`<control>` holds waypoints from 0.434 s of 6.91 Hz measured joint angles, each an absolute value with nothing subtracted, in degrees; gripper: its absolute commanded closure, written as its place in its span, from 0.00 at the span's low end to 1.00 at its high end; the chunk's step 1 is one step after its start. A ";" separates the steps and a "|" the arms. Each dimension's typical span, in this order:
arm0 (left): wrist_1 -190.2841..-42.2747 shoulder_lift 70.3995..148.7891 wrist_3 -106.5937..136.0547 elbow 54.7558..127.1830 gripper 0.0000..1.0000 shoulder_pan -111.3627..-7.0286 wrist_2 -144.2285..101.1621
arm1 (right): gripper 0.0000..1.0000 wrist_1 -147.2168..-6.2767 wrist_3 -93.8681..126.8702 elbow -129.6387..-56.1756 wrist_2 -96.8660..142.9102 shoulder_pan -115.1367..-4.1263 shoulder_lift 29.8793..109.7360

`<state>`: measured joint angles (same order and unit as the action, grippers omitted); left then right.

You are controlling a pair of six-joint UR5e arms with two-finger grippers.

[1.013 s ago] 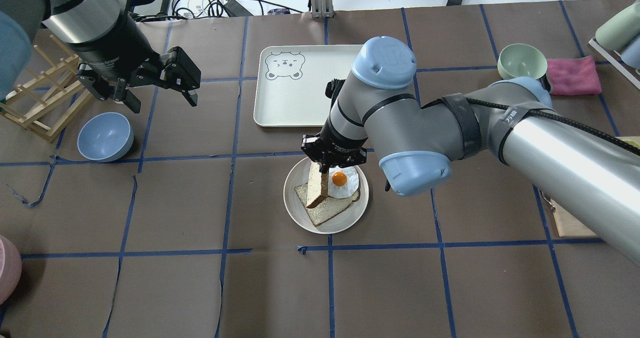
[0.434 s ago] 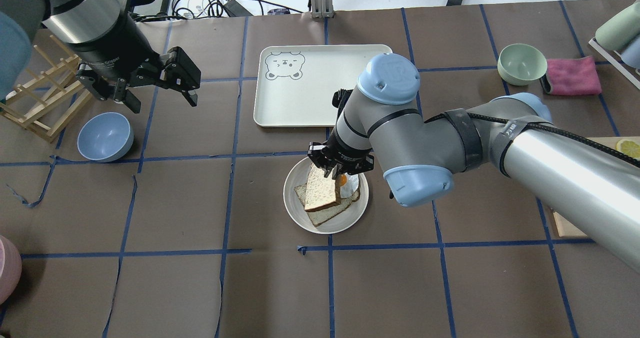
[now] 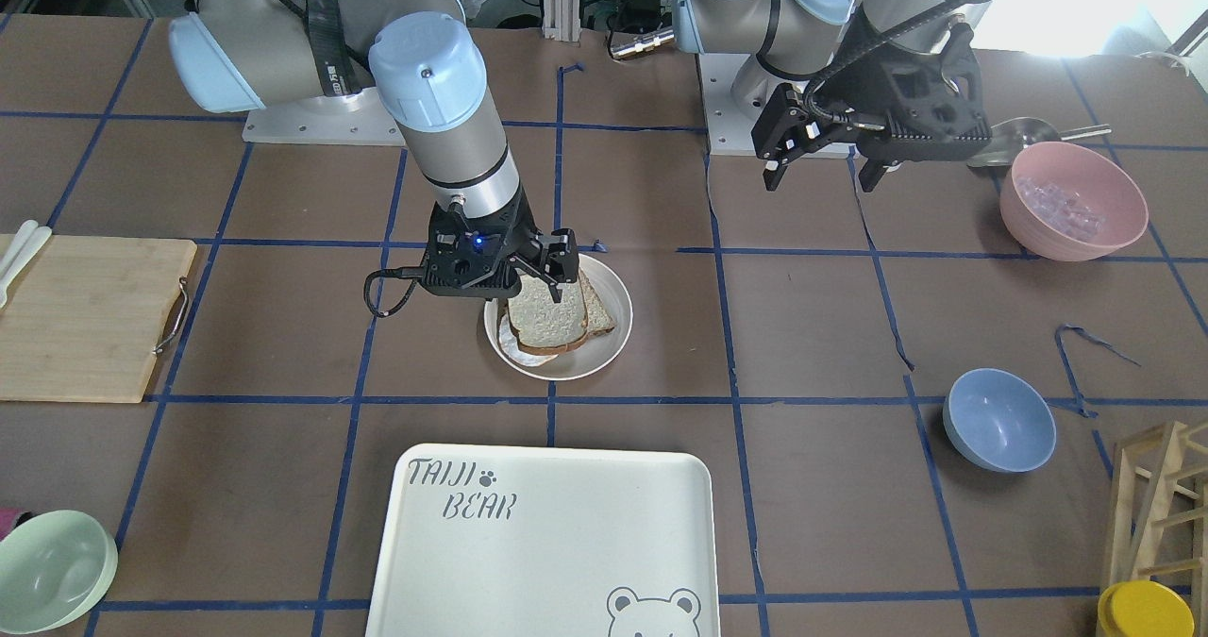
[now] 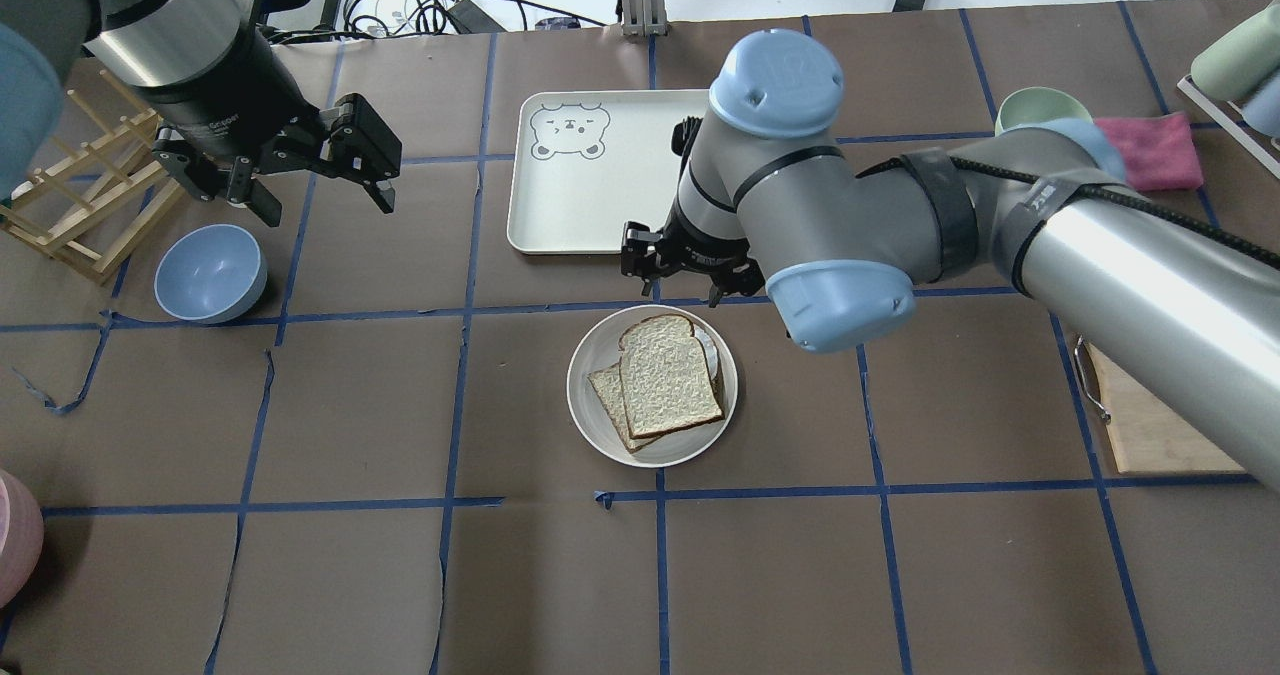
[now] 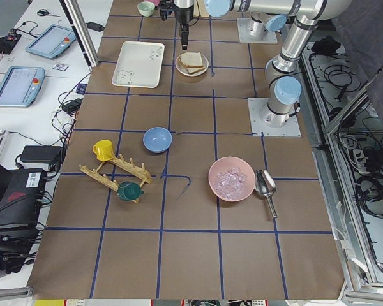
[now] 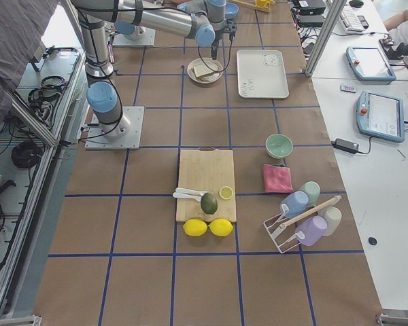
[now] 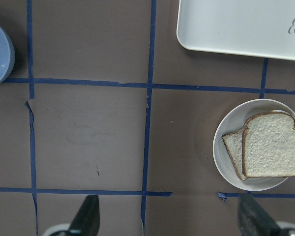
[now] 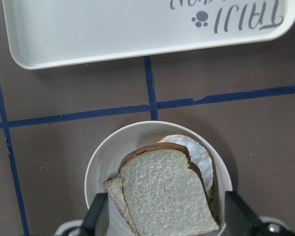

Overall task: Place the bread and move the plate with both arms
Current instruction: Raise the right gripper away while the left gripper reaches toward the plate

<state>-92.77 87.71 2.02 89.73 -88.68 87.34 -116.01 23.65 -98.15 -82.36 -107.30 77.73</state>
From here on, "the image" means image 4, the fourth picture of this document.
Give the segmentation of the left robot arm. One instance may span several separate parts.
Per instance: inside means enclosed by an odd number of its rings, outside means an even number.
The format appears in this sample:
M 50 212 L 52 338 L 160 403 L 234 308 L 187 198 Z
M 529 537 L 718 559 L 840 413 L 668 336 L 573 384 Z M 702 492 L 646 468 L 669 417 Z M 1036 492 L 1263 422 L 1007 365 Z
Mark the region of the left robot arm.
M 154 155 L 195 199 L 276 227 L 261 178 L 306 170 L 393 213 L 401 140 L 360 94 L 312 105 L 236 0 L 3 0 L 4 193 L 56 129 L 82 53 L 160 115 L 170 137 Z

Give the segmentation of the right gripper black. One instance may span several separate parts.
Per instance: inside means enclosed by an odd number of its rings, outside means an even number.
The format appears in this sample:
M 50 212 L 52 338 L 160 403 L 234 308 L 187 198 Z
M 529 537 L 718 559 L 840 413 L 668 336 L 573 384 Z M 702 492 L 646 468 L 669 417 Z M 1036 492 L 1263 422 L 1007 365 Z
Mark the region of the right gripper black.
M 641 297 L 660 301 L 660 279 L 680 272 L 710 279 L 708 307 L 716 309 L 727 295 L 754 296 L 765 288 L 759 264 L 749 256 L 749 241 L 710 236 L 681 211 L 669 213 L 658 231 L 640 222 L 626 222 L 620 247 L 620 270 L 643 281 Z

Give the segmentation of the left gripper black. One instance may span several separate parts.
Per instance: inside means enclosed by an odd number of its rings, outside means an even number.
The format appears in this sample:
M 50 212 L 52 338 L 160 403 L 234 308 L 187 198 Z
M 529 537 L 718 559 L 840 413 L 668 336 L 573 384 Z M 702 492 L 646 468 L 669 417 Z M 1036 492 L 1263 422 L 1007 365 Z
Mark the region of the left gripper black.
M 282 223 L 282 202 L 260 177 L 306 170 L 348 181 L 361 186 L 383 214 L 392 214 L 402 152 L 401 138 L 361 94 L 348 94 L 314 115 L 291 118 L 247 154 L 214 155 L 168 123 L 152 143 L 152 156 L 196 199 L 244 201 L 270 228 Z

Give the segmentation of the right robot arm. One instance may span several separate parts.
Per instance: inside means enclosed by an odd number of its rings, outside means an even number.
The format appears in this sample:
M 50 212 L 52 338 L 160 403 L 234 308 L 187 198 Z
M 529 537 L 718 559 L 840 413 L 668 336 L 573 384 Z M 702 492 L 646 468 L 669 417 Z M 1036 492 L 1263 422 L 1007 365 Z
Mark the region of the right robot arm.
M 844 72 L 809 35 L 741 38 L 703 117 L 672 134 L 663 227 L 623 227 L 645 287 L 764 292 L 800 348 L 887 336 L 914 289 L 988 263 L 1064 319 L 1258 482 L 1279 483 L 1277 255 L 1138 195 L 1092 122 L 1018 126 L 855 170 L 828 129 Z

